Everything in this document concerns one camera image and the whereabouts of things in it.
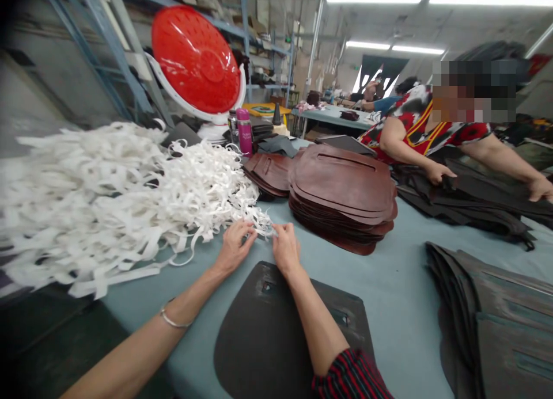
silver bracelet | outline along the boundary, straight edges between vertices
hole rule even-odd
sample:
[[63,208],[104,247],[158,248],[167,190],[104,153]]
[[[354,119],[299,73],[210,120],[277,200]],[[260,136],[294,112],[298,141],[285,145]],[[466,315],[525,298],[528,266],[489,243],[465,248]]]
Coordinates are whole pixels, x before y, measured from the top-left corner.
[[177,324],[175,323],[173,320],[171,320],[169,317],[167,317],[167,314],[165,314],[165,307],[167,307],[167,304],[169,304],[171,301],[173,301],[175,298],[171,298],[169,301],[167,301],[167,303],[161,308],[161,311],[160,311],[160,316],[163,317],[163,319],[165,320],[165,322],[167,324],[169,324],[170,326],[172,327],[175,327],[175,328],[186,328],[186,327],[190,327],[190,325],[194,322],[194,320],[192,320],[191,322],[187,323],[187,324]]

blue table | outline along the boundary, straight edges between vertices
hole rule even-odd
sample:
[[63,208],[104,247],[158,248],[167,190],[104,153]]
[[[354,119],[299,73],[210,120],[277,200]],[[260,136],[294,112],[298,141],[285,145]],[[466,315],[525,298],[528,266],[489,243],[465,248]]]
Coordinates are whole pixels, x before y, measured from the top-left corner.
[[359,120],[350,121],[340,118],[341,111],[348,111],[348,108],[337,107],[336,105],[327,105],[324,110],[307,110],[301,115],[299,110],[294,108],[292,110],[292,115],[298,116],[300,120],[303,119],[304,121],[301,138],[305,138],[305,131],[307,129],[307,123],[304,119],[317,120],[323,123],[335,124],[342,127],[360,128],[361,130],[368,130],[370,127],[375,125],[374,121],[365,120],[370,113],[355,110],[355,112],[359,114]]
[[[306,142],[294,143],[302,146]],[[553,283],[553,240],[538,239],[536,250],[525,252],[492,234],[425,218],[399,198],[397,206],[394,230],[367,257],[340,249],[295,223],[302,244],[301,262],[311,278],[363,299],[376,361],[395,397],[451,399],[440,362],[440,298],[425,269],[425,241],[462,249],[497,267]],[[259,207],[268,210],[275,223],[294,222],[287,200],[259,203]],[[135,331],[214,263],[221,244],[222,234],[206,244],[198,243],[190,264],[169,266],[157,276],[112,286],[103,301],[128,331]],[[160,259],[170,254],[165,250]],[[272,247],[270,242],[257,240],[243,265],[213,294],[169,358],[167,369],[179,397],[229,398],[215,375],[215,340],[238,290],[262,260],[273,261]]]

worker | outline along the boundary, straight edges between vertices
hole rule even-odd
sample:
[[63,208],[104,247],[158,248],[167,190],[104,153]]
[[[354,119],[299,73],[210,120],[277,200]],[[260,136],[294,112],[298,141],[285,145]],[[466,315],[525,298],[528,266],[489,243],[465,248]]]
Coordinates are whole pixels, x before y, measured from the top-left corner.
[[390,96],[386,98],[382,98],[381,100],[376,101],[370,101],[370,102],[362,102],[361,104],[361,110],[366,112],[377,112],[377,113],[385,113],[389,109],[391,109],[396,102],[401,100],[405,94],[407,94],[411,89],[414,87],[420,85],[421,82],[417,77],[409,77],[406,78],[405,81],[403,81],[401,84],[399,84],[395,91],[395,96]]
[[362,93],[353,93],[350,94],[350,106],[354,105],[356,102],[361,101],[361,104],[364,104],[368,101],[373,101],[374,95],[376,94],[376,87],[380,84],[380,79],[376,79],[375,81],[371,81],[367,84],[367,87],[365,87],[365,91]]
[[[506,49],[508,45],[488,43],[463,54],[449,63],[450,69],[457,68],[455,73],[444,73],[438,86],[414,87],[358,140],[386,163],[423,168],[433,184],[441,183],[443,176],[456,175],[428,156],[446,145],[457,146],[490,169],[526,183],[530,201],[547,199],[553,203],[553,184],[503,144],[490,128],[489,123],[514,112],[495,110],[491,105],[514,103],[509,97],[513,97],[515,86],[520,88],[527,81],[525,60]],[[502,60],[501,66],[494,66],[492,59]],[[505,73],[508,67],[513,70]]]
[[[173,298],[144,326],[101,359],[61,399],[134,398],[165,362],[202,306],[247,257],[257,234],[252,222],[237,221],[223,235],[215,263],[186,291]],[[342,331],[300,264],[294,226],[273,225],[276,265],[294,296],[315,373],[312,387],[322,398],[392,396],[376,365],[350,349]],[[242,244],[246,235],[249,237]]]

hand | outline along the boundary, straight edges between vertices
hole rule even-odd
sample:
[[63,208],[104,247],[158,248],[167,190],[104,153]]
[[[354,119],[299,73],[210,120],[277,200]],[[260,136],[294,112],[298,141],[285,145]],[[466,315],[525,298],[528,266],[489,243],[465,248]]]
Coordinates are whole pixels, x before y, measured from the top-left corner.
[[547,199],[553,203],[553,184],[545,177],[540,177],[528,183],[530,189],[530,202]]
[[278,236],[272,238],[272,254],[275,257],[276,266],[286,279],[288,276],[301,270],[300,250],[301,245],[294,234],[294,225],[273,225]]
[[[249,250],[257,238],[257,232],[252,228],[253,222],[236,221],[223,235],[223,247],[215,261],[215,267],[225,272],[234,272],[248,256]],[[242,239],[249,234],[242,245]]]
[[457,177],[457,175],[453,173],[449,169],[449,167],[441,165],[439,163],[432,163],[430,166],[426,168],[426,177],[428,177],[428,180],[430,180],[430,182],[435,186],[442,183],[443,175],[446,175],[449,177]]

red patterned shirt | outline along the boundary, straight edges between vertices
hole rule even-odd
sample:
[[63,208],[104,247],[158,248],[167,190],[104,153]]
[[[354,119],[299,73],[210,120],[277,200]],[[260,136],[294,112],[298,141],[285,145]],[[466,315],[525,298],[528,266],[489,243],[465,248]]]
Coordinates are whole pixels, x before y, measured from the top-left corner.
[[[476,142],[491,134],[490,125],[487,123],[452,123],[444,122],[435,129],[425,133],[429,115],[432,112],[432,88],[430,85],[419,85],[410,90],[392,107],[380,122],[363,133],[358,141],[373,149],[382,160],[388,164],[398,163],[393,158],[380,150],[380,136],[387,116],[398,118],[407,131],[403,141],[412,149],[423,155],[430,155],[446,145],[461,146]],[[472,115],[467,115],[467,120],[474,120]]]
[[393,399],[376,363],[361,350],[343,351],[326,376],[313,378],[311,387],[321,399]]

